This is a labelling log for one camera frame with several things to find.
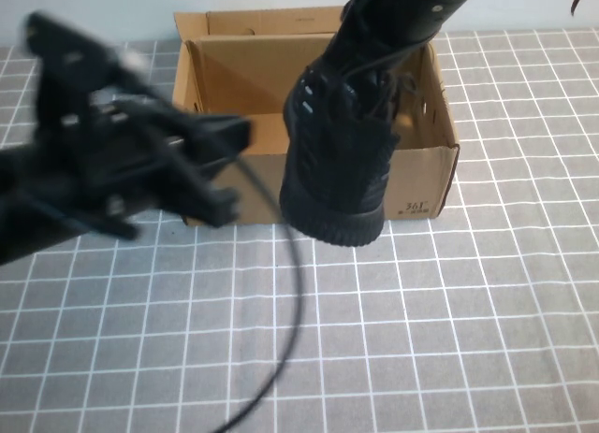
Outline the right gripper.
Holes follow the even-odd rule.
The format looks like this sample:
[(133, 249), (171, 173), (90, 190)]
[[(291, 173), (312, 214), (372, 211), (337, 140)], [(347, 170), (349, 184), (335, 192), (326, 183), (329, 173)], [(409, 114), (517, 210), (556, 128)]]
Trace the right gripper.
[(468, 0), (350, 0), (343, 9), (358, 32), (399, 48), (436, 35)]

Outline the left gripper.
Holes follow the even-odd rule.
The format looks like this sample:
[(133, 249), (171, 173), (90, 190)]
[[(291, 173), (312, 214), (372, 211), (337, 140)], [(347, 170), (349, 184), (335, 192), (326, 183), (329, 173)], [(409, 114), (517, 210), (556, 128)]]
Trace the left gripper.
[(148, 85), (123, 86), (128, 96), (98, 107), (91, 91), (49, 72), (37, 94), (35, 142), (52, 166), (35, 186), (35, 208), (78, 231), (133, 239), (124, 218), (131, 206), (156, 205), (219, 228), (239, 215), (239, 195), (198, 172), (196, 156), (236, 156), (252, 140), (252, 123), (237, 115), (187, 114)]

